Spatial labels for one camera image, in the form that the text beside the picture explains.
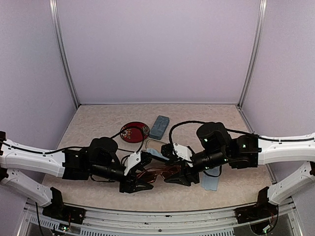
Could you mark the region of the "brown tinted sunglasses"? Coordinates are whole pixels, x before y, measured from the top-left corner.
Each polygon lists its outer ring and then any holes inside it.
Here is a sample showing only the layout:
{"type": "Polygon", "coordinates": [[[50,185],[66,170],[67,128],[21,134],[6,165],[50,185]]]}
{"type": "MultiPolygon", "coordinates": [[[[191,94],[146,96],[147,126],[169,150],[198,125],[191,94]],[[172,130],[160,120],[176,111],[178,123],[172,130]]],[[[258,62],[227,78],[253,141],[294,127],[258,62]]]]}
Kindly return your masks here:
{"type": "Polygon", "coordinates": [[[137,175],[137,179],[143,180],[146,183],[154,183],[158,176],[161,176],[163,179],[167,179],[174,174],[179,173],[180,170],[181,167],[178,165],[151,167],[139,173],[137,175]]]}

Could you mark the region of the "black glasses case beige lining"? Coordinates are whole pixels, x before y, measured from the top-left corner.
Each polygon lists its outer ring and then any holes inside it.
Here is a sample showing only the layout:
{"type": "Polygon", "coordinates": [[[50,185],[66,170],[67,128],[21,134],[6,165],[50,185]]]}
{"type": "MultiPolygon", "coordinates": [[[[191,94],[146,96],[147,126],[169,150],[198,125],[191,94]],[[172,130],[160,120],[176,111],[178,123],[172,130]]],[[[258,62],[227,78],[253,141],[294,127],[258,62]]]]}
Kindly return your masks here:
{"type": "MultiPolygon", "coordinates": [[[[158,141],[158,140],[149,139],[149,140],[146,141],[145,151],[148,148],[154,148],[154,149],[156,149],[157,151],[159,151],[161,153],[161,148],[162,148],[163,145],[165,145],[164,142],[161,142],[161,141],[158,141]]],[[[168,161],[169,158],[164,156],[163,160],[168,161]]]]}

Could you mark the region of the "light blue cleaning cloth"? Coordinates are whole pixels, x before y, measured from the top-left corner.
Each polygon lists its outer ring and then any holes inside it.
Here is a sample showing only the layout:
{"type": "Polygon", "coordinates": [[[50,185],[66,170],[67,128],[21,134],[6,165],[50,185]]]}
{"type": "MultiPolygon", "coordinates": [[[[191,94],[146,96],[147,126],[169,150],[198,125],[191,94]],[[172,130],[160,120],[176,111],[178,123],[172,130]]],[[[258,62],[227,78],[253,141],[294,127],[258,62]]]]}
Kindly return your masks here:
{"type": "Polygon", "coordinates": [[[159,158],[162,158],[162,159],[164,158],[164,156],[159,151],[157,151],[154,148],[148,148],[148,149],[146,149],[146,151],[148,153],[150,153],[151,155],[153,155],[153,156],[156,156],[156,157],[159,157],[159,158]]]}

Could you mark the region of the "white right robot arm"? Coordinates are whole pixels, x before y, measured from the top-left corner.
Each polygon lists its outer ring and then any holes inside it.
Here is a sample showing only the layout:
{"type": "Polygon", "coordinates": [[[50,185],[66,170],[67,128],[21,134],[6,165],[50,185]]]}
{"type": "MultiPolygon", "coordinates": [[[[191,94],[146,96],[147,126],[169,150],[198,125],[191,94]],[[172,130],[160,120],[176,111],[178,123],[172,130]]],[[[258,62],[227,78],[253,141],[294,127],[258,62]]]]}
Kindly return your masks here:
{"type": "Polygon", "coordinates": [[[194,153],[186,146],[173,143],[163,145],[161,153],[171,163],[181,161],[188,167],[185,176],[194,175],[224,164],[231,168],[256,168],[270,163],[302,161],[303,165],[277,184],[259,191],[252,214],[262,218],[283,200],[315,181],[315,135],[295,137],[267,137],[238,131],[231,138],[231,129],[221,122],[201,122],[196,135],[203,151],[194,153]]]}

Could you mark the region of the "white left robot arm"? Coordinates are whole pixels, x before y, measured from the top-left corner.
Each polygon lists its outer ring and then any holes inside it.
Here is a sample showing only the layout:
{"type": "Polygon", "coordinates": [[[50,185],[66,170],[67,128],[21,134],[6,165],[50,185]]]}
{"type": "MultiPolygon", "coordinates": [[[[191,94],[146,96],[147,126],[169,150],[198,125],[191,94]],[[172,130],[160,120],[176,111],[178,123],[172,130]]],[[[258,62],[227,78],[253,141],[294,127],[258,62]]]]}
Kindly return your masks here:
{"type": "Polygon", "coordinates": [[[24,146],[0,133],[0,182],[11,186],[55,214],[59,219],[69,214],[61,192],[43,186],[20,170],[49,174],[66,180],[88,180],[92,176],[119,182],[121,193],[151,190],[153,185],[137,177],[136,171],[144,162],[144,152],[134,152],[123,165],[116,152],[118,144],[109,137],[94,138],[88,147],[66,147],[46,150],[24,146]]]}

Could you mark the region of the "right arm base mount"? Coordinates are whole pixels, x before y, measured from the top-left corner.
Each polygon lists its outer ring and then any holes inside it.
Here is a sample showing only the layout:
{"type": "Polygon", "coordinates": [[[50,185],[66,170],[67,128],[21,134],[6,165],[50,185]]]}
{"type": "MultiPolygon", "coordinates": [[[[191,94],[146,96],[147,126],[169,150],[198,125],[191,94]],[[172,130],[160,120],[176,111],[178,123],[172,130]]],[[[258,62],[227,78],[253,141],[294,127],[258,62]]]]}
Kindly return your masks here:
{"type": "Polygon", "coordinates": [[[261,189],[254,205],[238,207],[234,210],[238,224],[256,221],[277,215],[278,205],[271,204],[267,196],[269,187],[261,189]]]}

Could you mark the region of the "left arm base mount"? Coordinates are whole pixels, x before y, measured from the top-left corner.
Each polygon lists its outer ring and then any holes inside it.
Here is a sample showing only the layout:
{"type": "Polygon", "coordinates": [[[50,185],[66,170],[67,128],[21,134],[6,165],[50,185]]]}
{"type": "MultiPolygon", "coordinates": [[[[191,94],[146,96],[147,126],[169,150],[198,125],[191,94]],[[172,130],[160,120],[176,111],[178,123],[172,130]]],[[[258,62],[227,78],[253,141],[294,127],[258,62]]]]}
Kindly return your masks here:
{"type": "Polygon", "coordinates": [[[65,205],[61,191],[54,187],[51,187],[50,190],[52,192],[52,199],[48,206],[43,207],[42,214],[53,219],[82,225],[86,210],[80,207],[65,205]]]}

